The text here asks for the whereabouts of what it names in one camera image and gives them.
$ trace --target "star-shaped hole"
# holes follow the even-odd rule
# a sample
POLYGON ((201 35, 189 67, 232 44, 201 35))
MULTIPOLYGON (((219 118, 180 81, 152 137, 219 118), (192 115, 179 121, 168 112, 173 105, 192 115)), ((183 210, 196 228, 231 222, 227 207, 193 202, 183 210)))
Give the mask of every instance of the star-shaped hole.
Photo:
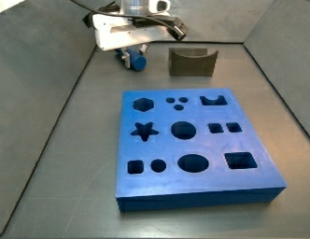
POLYGON ((140 136, 141 140, 145 142, 151 135, 159 134, 157 131, 152 130, 153 123, 147 124, 135 123, 136 130, 131 133, 132 136, 140 136))

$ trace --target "blue foam block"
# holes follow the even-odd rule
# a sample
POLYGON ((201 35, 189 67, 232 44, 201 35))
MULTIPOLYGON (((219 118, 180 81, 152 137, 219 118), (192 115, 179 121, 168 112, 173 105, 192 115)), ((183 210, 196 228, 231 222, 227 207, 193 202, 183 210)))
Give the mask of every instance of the blue foam block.
POLYGON ((120 211, 269 202, 284 188, 231 90, 124 92, 120 211))

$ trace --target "small circular hole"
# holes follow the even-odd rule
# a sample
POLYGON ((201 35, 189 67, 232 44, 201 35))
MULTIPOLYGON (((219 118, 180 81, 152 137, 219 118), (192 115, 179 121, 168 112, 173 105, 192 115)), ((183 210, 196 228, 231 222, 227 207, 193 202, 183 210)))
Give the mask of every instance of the small circular hole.
POLYGON ((179 111, 181 111, 184 109, 184 107, 181 105, 175 105, 173 108, 179 111))
POLYGON ((179 100, 180 100, 181 103, 187 103, 188 102, 188 99, 185 97, 180 97, 179 100))
POLYGON ((155 160, 149 164, 149 167, 155 173, 161 173, 165 169, 165 162, 163 160, 155 160))
POLYGON ((167 101, 169 104, 175 103, 175 99, 173 99, 173 98, 167 98, 165 101, 167 101))

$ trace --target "circular hole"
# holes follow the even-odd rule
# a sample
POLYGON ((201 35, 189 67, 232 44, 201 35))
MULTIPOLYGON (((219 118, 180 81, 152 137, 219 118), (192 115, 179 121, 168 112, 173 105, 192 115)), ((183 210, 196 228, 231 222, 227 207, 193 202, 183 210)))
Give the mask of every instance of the circular hole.
POLYGON ((181 111, 184 109, 184 107, 181 105, 175 105, 173 108, 179 111, 181 111))
POLYGON ((175 99, 173 99, 173 98, 167 98, 165 101, 167 101, 169 104, 175 103, 175 99))
POLYGON ((179 159, 179 167, 188 173, 199 173, 208 168, 209 162, 197 154, 188 154, 179 159))
POLYGON ((179 139, 191 139, 196 135, 196 128, 191 123, 180 121, 172 124, 171 133, 179 139))
POLYGON ((165 169, 165 162, 163 160, 155 160, 149 164, 149 167, 151 167, 153 172, 160 173, 165 169))
POLYGON ((181 103, 187 103, 187 102, 188 102, 188 99, 187 99, 185 97, 180 97, 179 101, 180 101, 181 103))

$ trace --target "square hole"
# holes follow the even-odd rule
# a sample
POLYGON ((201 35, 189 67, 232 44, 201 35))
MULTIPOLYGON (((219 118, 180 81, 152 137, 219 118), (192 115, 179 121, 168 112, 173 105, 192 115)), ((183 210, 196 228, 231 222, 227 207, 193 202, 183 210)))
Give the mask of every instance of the square hole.
POLYGON ((127 172, 131 175, 137 175, 144 171, 143 161, 129 161, 127 164, 127 172))
POLYGON ((231 133, 239 133, 241 132, 241 127, 239 123, 225 123, 225 126, 228 128, 228 131, 231 133))
POLYGON ((229 169, 248 169, 257 167, 252 154, 248 152, 224 153, 224 158, 229 169))
POLYGON ((212 134, 220 134, 223 133, 223 127, 219 123, 209 123, 208 124, 209 132, 212 134))

